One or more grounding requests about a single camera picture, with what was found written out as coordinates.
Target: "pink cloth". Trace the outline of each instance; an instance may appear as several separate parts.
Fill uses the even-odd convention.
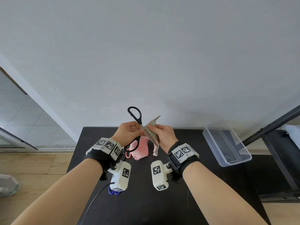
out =
[[[139,159],[141,159],[141,158],[144,158],[144,157],[146,157],[146,156],[149,154],[149,152],[148,152],[148,145],[147,145],[148,140],[149,140],[148,137],[146,137],[146,136],[141,136],[139,147],[138,147],[135,151],[130,152],[130,154],[133,156],[133,158],[134,158],[135,160],[139,160]],[[134,141],[134,142],[130,145],[130,147],[129,147],[128,150],[131,151],[131,150],[133,150],[136,146],[137,146],[137,141]]]

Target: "person's left arm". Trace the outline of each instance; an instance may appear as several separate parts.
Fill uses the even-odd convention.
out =
[[[137,122],[122,123],[111,138],[123,147],[144,133]],[[36,199],[12,225],[76,224],[103,170],[85,159]]]

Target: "black metal frame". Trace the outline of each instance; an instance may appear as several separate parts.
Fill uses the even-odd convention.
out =
[[[264,143],[267,146],[268,150],[270,151],[272,157],[274,158],[277,166],[281,170],[282,174],[284,175],[285,179],[287,180],[288,184],[290,185],[290,187],[292,189],[292,192],[287,191],[285,193],[277,193],[277,194],[271,194],[271,195],[266,194],[262,199],[264,201],[272,201],[272,200],[279,200],[279,199],[286,199],[287,201],[292,200],[292,199],[293,200],[294,199],[300,200],[299,187],[295,183],[293,177],[291,176],[291,174],[289,173],[289,171],[287,170],[287,168],[283,164],[282,160],[280,159],[279,155],[277,154],[276,150],[274,149],[274,147],[272,146],[270,140],[268,139],[268,133],[271,133],[272,131],[276,130],[277,128],[281,127],[282,125],[284,125],[288,121],[290,121],[290,120],[292,120],[292,119],[294,119],[298,116],[300,116],[300,105],[295,107],[291,111],[287,112],[286,114],[284,114],[280,118],[276,119],[275,121],[273,121],[269,125],[265,126],[264,128],[261,128],[259,131],[254,133],[252,136],[249,136],[247,139],[243,140],[243,144],[245,146],[247,146],[247,145],[253,143],[254,141],[262,138],[262,140],[264,141]]]

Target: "tabletop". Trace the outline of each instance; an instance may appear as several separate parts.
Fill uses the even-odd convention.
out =
[[[85,156],[85,152],[100,138],[111,137],[115,127],[84,127],[68,172],[77,166]],[[210,150],[203,130],[175,129],[178,140],[188,143],[199,153],[201,163],[215,175],[225,181],[242,198],[244,198],[268,223],[271,224],[258,194],[247,174],[244,164],[221,167]],[[189,192],[183,179],[178,183],[169,182],[169,188],[157,191],[152,184],[150,165],[153,161],[161,160],[167,163],[167,155],[160,148],[158,156],[149,155],[140,160],[133,157],[126,159],[131,164],[128,188],[119,195],[109,195],[103,190],[93,202],[83,224],[208,224]],[[107,181],[99,181],[84,209],[85,213],[91,200],[111,180],[108,173]]]

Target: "hand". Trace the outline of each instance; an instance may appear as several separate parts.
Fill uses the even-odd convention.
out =
[[[168,153],[170,147],[178,141],[171,126],[149,124],[148,128],[158,135],[158,142],[165,153]]]
[[[111,139],[124,147],[130,144],[134,138],[143,134],[144,130],[141,130],[140,125],[136,121],[131,121],[122,123]]]

